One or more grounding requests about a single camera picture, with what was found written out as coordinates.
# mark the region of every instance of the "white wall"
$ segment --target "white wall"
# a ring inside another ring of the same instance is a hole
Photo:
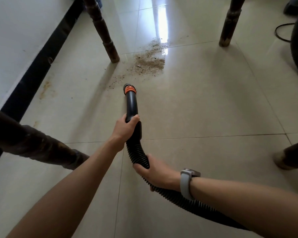
[[[0,108],[74,0],[0,0]]]

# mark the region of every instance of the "dark wooden table leg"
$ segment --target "dark wooden table leg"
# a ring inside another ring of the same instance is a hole
[[[231,0],[231,5],[227,12],[220,37],[220,47],[227,47],[230,44],[244,1],[245,0]]]
[[[278,154],[275,154],[274,162],[279,168],[282,169],[297,169],[298,143],[284,149]]]
[[[106,49],[106,52],[111,60],[112,63],[119,62],[119,56],[116,51],[114,42],[111,40],[107,25],[105,20],[102,17],[102,12],[98,6],[98,3],[95,0],[83,0],[87,12],[90,15],[91,19],[93,20],[94,26],[96,31],[98,32],[100,38],[103,41],[103,45]]]
[[[75,149],[0,112],[0,148],[4,152],[75,169],[88,159]]]

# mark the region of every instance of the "black baseboard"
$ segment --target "black baseboard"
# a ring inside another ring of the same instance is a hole
[[[83,1],[75,0],[3,105],[2,112],[20,122],[82,11]]]

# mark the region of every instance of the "smartwatch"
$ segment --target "smartwatch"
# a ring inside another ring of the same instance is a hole
[[[180,190],[184,198],[188,200],[194,200],[190,193],[190,181],[192,177],[201,177],[201,173],[193,169],[184,169],[180,172]]]

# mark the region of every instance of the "forearm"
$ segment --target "forearm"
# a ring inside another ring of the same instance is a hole
[[[8,238],[71,237],[116,154],[113,141],[106,141],[87,161],[45,194]]]
[[[195,199],[264,237],[298,237],[298,195],[251,183],[193,178]]]

